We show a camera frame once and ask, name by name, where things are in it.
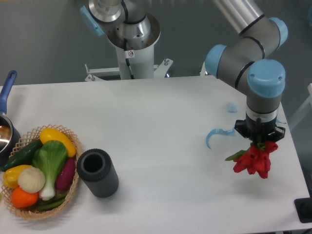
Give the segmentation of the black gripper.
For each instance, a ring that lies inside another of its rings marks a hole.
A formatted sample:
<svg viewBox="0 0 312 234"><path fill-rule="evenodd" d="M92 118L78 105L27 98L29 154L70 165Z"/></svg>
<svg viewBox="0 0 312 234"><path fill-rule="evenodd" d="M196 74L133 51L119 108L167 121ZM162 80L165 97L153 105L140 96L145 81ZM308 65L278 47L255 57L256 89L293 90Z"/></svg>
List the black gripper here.
<svg viewBox="0 0 312 234"><path fill-rule="evenodd" d="M286 129L278 127L275 122L276 118L264 122L260 118L254 121L247 117L244 120L236 120L234 129L244 138L248 138L255 143L278 142L284 138Z"/></svg>

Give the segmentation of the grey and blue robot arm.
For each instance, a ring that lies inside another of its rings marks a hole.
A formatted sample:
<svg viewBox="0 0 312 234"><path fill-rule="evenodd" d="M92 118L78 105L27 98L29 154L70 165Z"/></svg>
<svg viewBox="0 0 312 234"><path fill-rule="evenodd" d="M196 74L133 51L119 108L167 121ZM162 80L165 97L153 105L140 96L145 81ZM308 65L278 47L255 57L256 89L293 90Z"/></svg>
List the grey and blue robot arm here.
<svg viewBox="0 0 312 234"><path fill-rule="evenodd" d="M247 98L246 117L236 121L235 130L256 143L277 142L285 135L276 120L286 73L269 55L286 41L288 29L282 20L267 18L252 0L215 4L241 40L232 47L214 46L204 62L206 71ZM115 47L121 79L165 76L165 65L154 65L159 23L139 1L91 0L80 15L95 35L106 36Z"/></svg>

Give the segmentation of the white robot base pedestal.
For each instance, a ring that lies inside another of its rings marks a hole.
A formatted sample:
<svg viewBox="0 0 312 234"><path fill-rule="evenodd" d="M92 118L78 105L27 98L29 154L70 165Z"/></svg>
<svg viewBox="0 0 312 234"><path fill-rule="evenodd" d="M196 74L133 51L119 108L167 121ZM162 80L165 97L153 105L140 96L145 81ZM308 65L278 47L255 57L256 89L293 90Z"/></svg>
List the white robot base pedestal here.
<svg viewBox="0 0 312 234"><path fill-rule="evenodd" d="M137 24L121 23L103 31L103 24L95 22L89 14L82 14L88 27L97 36L106 36L115 48L118 67L86 68L86 81L100 81L100 77L120 76L125 79L168 78L173 60L165 58L160 64L154 63L155 44L160 38L160 25L157 19L147 13Z"/></svg>

